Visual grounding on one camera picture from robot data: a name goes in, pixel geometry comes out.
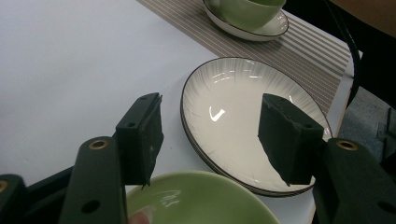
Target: black chair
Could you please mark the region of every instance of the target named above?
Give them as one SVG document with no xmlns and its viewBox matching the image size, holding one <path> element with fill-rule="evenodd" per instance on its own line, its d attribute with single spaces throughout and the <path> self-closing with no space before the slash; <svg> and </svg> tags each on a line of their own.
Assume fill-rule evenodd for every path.
<svg viewBox="0 0 396 224">
<path fill-rule="evenodd" d="M 395 108 L 396 38 L 359 21 L 329 0 L 288 0 L 283 8 L 347 42 L 355 68 L 348 104 L 363 87 Z"/>
</svg>

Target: brass screw hole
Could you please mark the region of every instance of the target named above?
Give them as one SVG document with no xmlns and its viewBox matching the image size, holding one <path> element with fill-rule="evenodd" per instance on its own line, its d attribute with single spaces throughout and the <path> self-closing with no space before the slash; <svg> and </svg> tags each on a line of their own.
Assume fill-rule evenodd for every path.
<svg viewBox="0 0 396 224">
<path fill-rule="evenodd" d="M 355 151 L 355 150 L 359 149 L 355 143 L 345 141 L 345 140 L 338 141 L 337 146 L 339 146 L 342 149 L 349 150 L 349 151 Z"/>
<path fill-rule="evenodd" d="M 6 190 L 8 182 L 6 180 L 0 180 L 0 193 Z"/>
<path fill-rule="evenodd" d="M 102 149 L 108 146 L 107 140 L 99 139 L 90 143 L 89 148 L 93 150 Z"/>
</svg>

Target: bowl rim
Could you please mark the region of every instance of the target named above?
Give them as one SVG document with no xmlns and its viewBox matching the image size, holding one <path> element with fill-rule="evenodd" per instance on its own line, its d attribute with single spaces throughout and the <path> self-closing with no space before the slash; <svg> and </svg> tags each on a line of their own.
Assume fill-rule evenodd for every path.
<svg viewBox="0 0 396 224">
<path fill-rule="evenodd" d="M 153 177 L 151 179 L 151 184 L 154 184 L 158 181 L 162 181 L 168 177 L 172 177 L 172 176 L 183 176 L 183 175 L 200 175 L 200 176 L 211 176 L 211 177 L 215 177 L 223 182 L 226 182 L 228 184 L 231 184 L 235 187 L 238 188 L 238 190 L 241 190 L 241 193 L 243 192 L 247 197 L 249 197 L 251 200 L 253 200 L 253 202 L 255 203 L 255 205 L 260 205 L 260 207 L 265 210 L 267 212 L 268 216 L 271 216 L 271 219 L 276 222 L 277 224 L 280 224 L 279 220 L 277 219 L 277 217 L 275 216 L 275 214 L 273 213 L 273 211 L 271 211 L 271 209 L 262 201 L 260 200 L 257 195 L 255 195 L 254 193 L 252 193 L 250 190 L 248 190 L 247 188 L 245 188 L 244 186 L 240 185 L 238 182 L 233 181 L 232 179 L 223 176 L 223 175 L 219 175 L 216 174 L 214 172 L 210 172 L 210 171 L 203 171 L 203 170 L 182 170 L 182 171 L 174 171 L 171 173 L 166 173 L 166 174 L 162 174 L 162 175 L 157 175 L 155 177 Z M 144 190 L 143 188 L 139 188 L 139 186 L 134 187 L 133 189 L 131 189 L 130 191 L 128 191 L 128 193 L 126 194 L 125 197 L 125 202 L 128 202 L 128 199 L 131 198 L 133 196 L 133 194 Z"/>
</svg>

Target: light green bowl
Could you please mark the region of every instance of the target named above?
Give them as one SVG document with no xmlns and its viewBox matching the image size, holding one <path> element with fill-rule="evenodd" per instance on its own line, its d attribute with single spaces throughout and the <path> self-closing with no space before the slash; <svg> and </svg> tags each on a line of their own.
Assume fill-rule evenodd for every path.
<svg viewBox="0 0 396 224">
<path fill-rule="evenodd" d="M 254 32 L 270 21 L 286 0 L 219 0 L 220 10 L 231 25 Z"/>
<path fill-rule="evenodd" d="M 152 224 L 278 224 L 256 195 L 231 179 L 202 171 L 162 175 L 127 194 L 128 216 L 148 207 Z"/>
</svg>

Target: plate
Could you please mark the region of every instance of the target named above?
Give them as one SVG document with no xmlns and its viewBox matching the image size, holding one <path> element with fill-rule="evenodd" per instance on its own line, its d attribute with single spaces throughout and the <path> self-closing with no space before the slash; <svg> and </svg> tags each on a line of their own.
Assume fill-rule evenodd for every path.
<svg viewBox="0 0 396 224">
<path fill-rule="evenodd" d="M 279 11 L 276 16 L 266 23 L 262 28 L 254 32 L 245 31 L 228 23 L 219 10 L 219 0 L 204 0 L 204 8 L 207 16 L 219 28 L 240 38 L 251 41 L 270 41 L 285 34 L 289 29 L 289 21 L 286 15 Z"/>
<path fill-rule="evenodd" d="M 127 194 L 129 216 L 151 211 L 152 224 L 279 224 L 256 195 L 221 175 L 186 171 L 155 177 Z"/>
<path fill-rule="evenodd" d="M 288 186 L 271 166 L 258 138 L 263 93 L 290 100 L 324 127 L 324 140 L 332 138 L 318 104 L 300 85 L 268 64 L 243 58 L 219 58 L 191 73 L 180 104 L 184 130 L 215 172 L 261 195 L 299 194 L 315 179 Z"/>
</svg>

